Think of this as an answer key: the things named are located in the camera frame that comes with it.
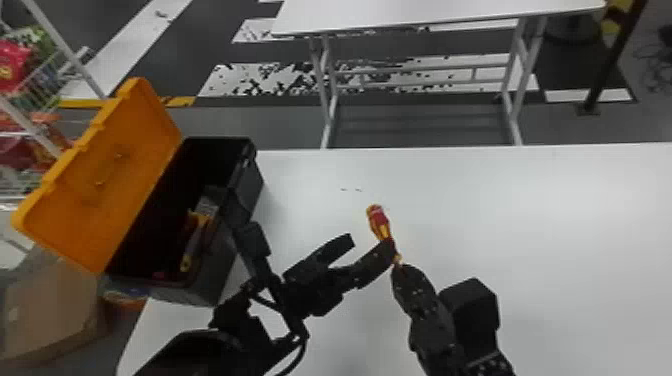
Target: metal table frame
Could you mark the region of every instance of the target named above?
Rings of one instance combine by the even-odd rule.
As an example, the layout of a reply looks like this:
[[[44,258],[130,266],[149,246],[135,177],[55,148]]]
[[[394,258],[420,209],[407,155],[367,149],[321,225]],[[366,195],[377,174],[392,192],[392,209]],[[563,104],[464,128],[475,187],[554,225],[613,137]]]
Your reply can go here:
[[[347,89],[367,89],[367,88],[381,88],[381,87],[398,87],[398,86],[419,86],[419,85],[440,85],[440,84],[473,84],[473,83],[502,83],[500,94],[501,104],[504,110],[505,120],[511,134],[511,140],[514,145],[522,145],[523,139],[518,127],[518,118],[523,107],[523,100],[525,99],[525,92],[527,84],[530,81],[532,70],[539,56],[539,50],[543,41],[544,29],[546,27],[546,16],[530,16],[518,19],[513,41],[511,43],[511,50],[509,52],[509,59],[504,63],[483,63],[483,64],[444,64],[436,66],[426,66],[418,68],[398,67],[398,68],[378,68],[378,69],[361,69],[354,71],[337,71],[336,70],[336,56],[334,56],[331,48],[332,39],[338,38],[340,34],[320,34],[308,37],[310,46],[310,59],[315,69],[315,77],[317,80],[317,87],[320,95],[320,104],[324,116],[324,131],[322,132],[322,141],[320,148],[326,149],[330,146],[331,136],[337,125],[337,107],[340,92]],[[529,40],[526,42],[526,30],[531,30],[532,33]],[[511,74],[516,59],[520,59],[523,67],[523,73],[520,77],[518,88],[514,97],[511,97],[510,83]],[[506,68],[504,77],[499,78],[476,78],[476,69],[478,68]],[[390,82],[372,82],[366,81],[365,76],[377,73],[400,73],[400,72],[423,72],[447,69],[471,69],[471,78],[468,80],[454,80],[447,79],[442,81],[432,82],[408,82],[403,84],[395,84]],[[339,85],[337,84],[337,76],[358,76],[359,84]]]

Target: red package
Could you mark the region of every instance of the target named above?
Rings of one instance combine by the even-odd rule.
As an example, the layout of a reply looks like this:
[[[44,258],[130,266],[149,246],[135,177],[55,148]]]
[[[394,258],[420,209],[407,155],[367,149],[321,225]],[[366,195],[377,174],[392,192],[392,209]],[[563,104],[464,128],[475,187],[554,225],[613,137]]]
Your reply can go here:
[[[7,40],[0,40],[0,91],[16,88],[28,74],[26,62],[32,50]]]

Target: yellow floor stripe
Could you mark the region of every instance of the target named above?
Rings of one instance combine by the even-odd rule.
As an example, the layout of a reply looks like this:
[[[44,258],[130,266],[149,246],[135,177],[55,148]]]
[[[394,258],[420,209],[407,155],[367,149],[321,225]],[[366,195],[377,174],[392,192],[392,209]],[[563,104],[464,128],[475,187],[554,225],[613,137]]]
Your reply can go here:
[[[164,104],[166,107],[191,107],[195,100],[196,97],[171,97]]]
[[[166,107],[191,107],[196,97],[161,97]],[[105,103],[102,99],[61,99],[59,108],[100,108]]]
[[[103,107],[103,99],[61,99],[60,108],[99,108]]]

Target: toolbox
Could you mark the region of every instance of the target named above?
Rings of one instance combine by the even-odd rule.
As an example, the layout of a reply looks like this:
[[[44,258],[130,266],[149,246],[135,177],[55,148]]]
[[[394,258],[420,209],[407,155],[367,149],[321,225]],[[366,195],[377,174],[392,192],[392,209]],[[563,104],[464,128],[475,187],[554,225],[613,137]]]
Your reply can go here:
[[[263,180],[246,138],[182,136],[128,80],[12,215],[46,249],[158,299],[218,303]]]

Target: black pole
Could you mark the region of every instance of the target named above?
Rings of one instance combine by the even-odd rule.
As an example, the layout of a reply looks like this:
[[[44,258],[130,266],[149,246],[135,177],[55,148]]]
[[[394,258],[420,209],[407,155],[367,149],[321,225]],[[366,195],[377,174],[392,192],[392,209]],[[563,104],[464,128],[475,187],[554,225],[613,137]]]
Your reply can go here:
[[[583,102],[583,104],[581,104],[580,110],[582,113],[595,113],[597,100],[600,97],[600,94],[602,94],[602,90],[604,90],[604,85],[607,84],[607,79],[614,70],[614,67],[616,67],[618,59],[621,57],[623,49],[625,48],[625,44],[628,42],[630,35],[632,35],[632,32],[635,30],[635,26],[637,25],[639,18],[642,16],[642,12],[644,11],[644,8],[648,2],[649,0],[635,0],[630,7],[630,11],[624,14],[624,17],[620,20],[621,22],[619,22],[619,24],[621,26],[621,30],[618,32],[618,36],[616,37],[614,45],[609,50],[609,56],[607,56],[607,60],[604,62],[604,65],[602,65],[602,69],[600,69],[597,77],[595,78],[595,81],[593,82],[593,86],[588,93],[588,97]]]

